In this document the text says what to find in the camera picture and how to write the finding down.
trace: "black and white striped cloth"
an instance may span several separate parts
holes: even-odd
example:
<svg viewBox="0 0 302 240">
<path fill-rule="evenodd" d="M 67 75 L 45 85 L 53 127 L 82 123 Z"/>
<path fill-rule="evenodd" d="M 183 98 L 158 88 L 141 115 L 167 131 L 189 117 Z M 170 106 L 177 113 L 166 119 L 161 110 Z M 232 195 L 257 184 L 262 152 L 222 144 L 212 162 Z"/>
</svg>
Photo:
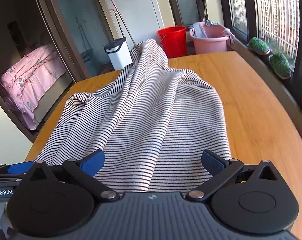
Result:
<svg viewBox="0 0 302 240">
<path fill-rule="evenodd" d="M 155 40 L 131 57 L 112 83 L 70 96 L 36 159 L 57 165 L 102 149 L 95 177 L 118 192 L 187 192 L 211 177 L 204 149 L 231 158 L 221 100 L 192 70 L 169 68 Z"/>
</svg>

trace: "green shoe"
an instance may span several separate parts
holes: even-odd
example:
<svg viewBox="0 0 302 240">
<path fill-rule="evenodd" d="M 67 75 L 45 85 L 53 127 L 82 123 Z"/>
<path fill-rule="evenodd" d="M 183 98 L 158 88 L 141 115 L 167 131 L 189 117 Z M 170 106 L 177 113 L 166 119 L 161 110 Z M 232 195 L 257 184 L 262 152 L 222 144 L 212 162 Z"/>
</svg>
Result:
<svg viewBox="0 0 302 240">
<path fill-rule="evenodd" d="M 291 71 L 289 62 L 282 52 L 270 55 L 270 63 L 276 75 L 282 79 L 289 79 Z"/>
<path fill-rule="evenodd" d="M 253 37 L 247 46 L 259 55 L 267 55 L 271 51 L 267 44 L 257 37 Z"/>
</svg>

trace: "pink blanket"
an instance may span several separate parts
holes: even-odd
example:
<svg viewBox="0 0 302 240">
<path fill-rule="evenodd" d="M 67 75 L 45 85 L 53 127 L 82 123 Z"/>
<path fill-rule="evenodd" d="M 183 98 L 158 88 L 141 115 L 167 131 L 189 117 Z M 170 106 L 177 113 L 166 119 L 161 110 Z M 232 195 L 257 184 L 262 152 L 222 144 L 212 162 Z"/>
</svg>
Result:
<svg viewBox="0 0 302 240">
<path fill-rule="evenodd" d="M 44 93 L 65 72 L 54 45 L 48 44 L 24 56 L 2 75 L 0 83 L 9 97 L 5 101 L 19 111 L 18 117 L 25 127 L 36 128 L 34 109 Z"/>
</svg>

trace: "gray ridged panel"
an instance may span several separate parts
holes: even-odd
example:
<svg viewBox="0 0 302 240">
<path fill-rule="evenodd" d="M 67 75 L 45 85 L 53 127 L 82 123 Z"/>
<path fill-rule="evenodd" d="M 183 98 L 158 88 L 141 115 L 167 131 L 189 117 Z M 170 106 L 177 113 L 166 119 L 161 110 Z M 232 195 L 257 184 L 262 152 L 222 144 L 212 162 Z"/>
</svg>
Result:
<svg viewBox="0 0 302 240">
<path fill-rule="evenodd" d="M 21 234 L 12 239 L 43 240 Z M 296 240 L 287 231 L 265 237 L 230 231 L 213 219 L 205 205 L 186 201 L 178 192 L 126 193 L 115 203 L 102 204 L 94 217 L 77 231 L 50 239 Z"/>
</svg>

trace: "wooden table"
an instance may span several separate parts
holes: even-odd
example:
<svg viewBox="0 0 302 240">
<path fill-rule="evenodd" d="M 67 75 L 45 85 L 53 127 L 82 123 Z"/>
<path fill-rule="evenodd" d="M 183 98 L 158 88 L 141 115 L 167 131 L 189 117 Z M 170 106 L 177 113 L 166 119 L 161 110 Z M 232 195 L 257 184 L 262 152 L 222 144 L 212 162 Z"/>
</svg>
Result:
<svg viewBox="0 0 302 240">
<path fill-rule="evenodd" d="M 173 58 L 169 66 L 192 69 L 216 88 L 233 158 L 245 164 L 258 164 L 262 159 L 275 164 L 299 203 L 292 233 L 302 239 L 302 139 L 272 91 L 236 52 Z M 74 84 L 41 129 L 26 161 L 44 147 L 72 93 L 94 92 L 118 74 L 114 71 Z"/>
</svg>

